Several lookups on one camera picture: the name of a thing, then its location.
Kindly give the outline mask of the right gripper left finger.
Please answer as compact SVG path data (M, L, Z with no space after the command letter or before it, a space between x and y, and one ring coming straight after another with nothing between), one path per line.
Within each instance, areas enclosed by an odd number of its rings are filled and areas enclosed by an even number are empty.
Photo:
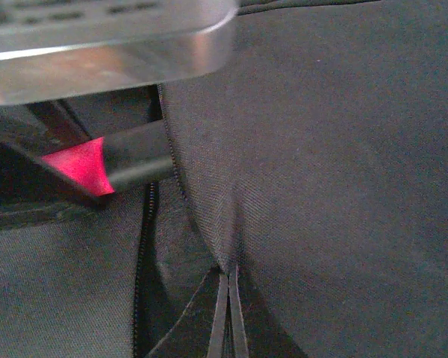
M227 357L229 338L229 283L226 274L220 274L217 299L208 343L207 358Z

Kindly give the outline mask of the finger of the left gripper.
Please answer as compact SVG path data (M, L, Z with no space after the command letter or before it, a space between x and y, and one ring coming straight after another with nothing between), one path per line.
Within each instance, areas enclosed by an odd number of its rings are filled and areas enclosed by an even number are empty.
M34 102L25 107L63 144L91 140L91 135L64 100Z
M18 145L0 137L0 206L66 201L90 209L107 200L77 184Z

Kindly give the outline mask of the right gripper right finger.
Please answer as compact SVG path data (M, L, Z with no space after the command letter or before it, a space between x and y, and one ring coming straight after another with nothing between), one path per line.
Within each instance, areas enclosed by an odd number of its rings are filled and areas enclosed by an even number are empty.
M236 264L228 279L228 297L231 319L231 342L234 357L249 358L246 330L243 320L240 292L238 285L239 268Z

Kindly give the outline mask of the pink black highlighter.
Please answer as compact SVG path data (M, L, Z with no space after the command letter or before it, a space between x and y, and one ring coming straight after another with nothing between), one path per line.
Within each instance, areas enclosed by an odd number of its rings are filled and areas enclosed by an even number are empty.
M162 120L47 154L42 160L96 196L152 183L174 173Z

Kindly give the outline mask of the black student backpack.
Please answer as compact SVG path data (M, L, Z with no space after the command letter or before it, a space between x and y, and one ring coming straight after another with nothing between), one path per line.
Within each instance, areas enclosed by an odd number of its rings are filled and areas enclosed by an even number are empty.
M448 357L448 1L236 2L217 71L55 99L174 173L0 206L0 357L206 357L236 264L249 357ZM2 139L80 145L25 105Z

